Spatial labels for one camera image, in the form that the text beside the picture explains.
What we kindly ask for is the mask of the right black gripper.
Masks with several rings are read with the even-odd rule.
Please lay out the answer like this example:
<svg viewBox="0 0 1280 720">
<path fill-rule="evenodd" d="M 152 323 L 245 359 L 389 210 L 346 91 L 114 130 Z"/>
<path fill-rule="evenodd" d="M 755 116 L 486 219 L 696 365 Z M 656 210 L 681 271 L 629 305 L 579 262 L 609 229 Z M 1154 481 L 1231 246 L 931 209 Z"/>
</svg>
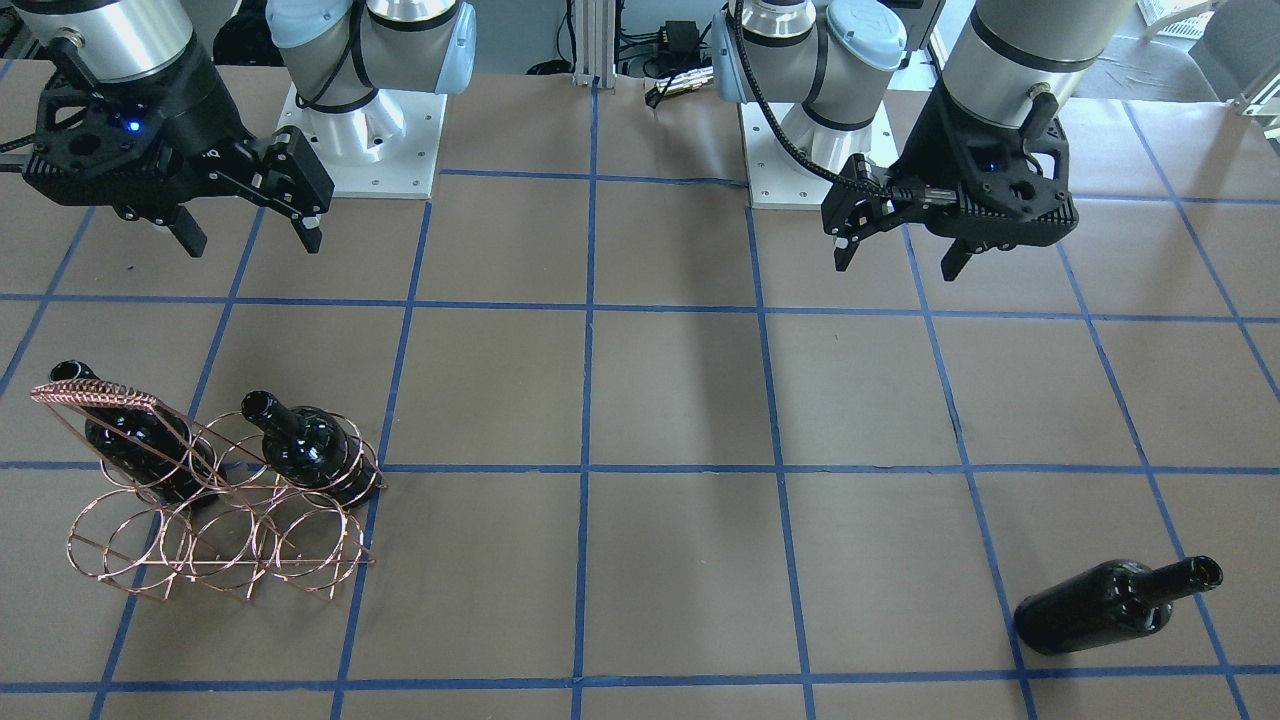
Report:
<svg viewBox="0 0 1280 720">
<path fill-rule="evenodd" d="M 209 238 L 182 205 L 234 195 L 287 218 L 303 249 L 323 242 L 334 181 L 300 128 L 256 138 L 201 42 L 140 79 L 88 73 L 83 49 L 55 42 L 55 73 L 40 95 L 24 182 L 65 206 L 168 211 L 165 227 L 191 258 Z"/>
</svg>

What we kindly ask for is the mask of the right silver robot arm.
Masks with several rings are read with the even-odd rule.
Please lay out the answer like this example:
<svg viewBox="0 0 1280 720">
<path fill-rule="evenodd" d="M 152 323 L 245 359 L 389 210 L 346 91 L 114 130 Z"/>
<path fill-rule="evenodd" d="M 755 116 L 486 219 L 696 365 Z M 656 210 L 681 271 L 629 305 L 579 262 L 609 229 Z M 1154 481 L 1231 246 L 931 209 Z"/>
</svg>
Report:
<svg viewBox="0 0 1280 720">
<path fill-rule="evenodd" d="M 55 70 L 32 133 L 3 169 L 69 208 L 110 208 L 170 231 L 192 258 L 195 199 L 237 196 L 323 240 L 333 167 L 403 156 L 412 120 L 393 92 L 447 96 L 472 77 L 466 1 L 269 1 L 265 20 L 303 126 L 252 133 L 178 1 L 17 1 Z"/>
</svg>

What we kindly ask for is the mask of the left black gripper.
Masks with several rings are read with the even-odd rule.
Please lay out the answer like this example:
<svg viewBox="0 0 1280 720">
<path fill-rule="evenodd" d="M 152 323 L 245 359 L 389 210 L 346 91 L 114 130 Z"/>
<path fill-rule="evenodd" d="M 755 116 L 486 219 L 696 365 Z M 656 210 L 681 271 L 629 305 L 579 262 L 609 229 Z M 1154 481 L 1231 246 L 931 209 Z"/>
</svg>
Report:
<svg viewBox="0 0 1280 720">
<path fill-rule="evenodd" d="M 1030 110 L 1018 113 L 1021 123 L 1002 127 L 937 86 L 890 168 L 890 186 L 867 155 L 854 154 L 820 204 L 835 269 L 847 270 L 863 240 L 905 217 L 955 238 L 941 259 L 945 282 L 955 282 L 975 251 L 1057 243 L 1079 225 L 1059 109 L 1053 92 L 1038 92 Z"/>
</svg>

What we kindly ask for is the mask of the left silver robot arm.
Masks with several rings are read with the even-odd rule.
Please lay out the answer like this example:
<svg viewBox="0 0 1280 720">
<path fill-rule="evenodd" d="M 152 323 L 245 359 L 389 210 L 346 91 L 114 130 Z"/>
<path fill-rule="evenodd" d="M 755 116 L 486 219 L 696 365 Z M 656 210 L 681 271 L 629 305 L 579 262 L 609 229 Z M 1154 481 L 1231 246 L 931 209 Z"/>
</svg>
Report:
<svg viewBox="0 0 1280 720">
<path fill-rule="evenodd" d="M 1048 247 L 1074 232 L 1059 114 L 1123 22 L 1126 1 L 978 1 L 890 167 L 860 149 L 908 28 L 881 1 L 730 1 L 710 26 L 722 96 L 759 108 L 780 149 L 828 184 L 835 268 L 916 223 L 951 240 L 954 281 L 975 255 Z"/>
</svg>

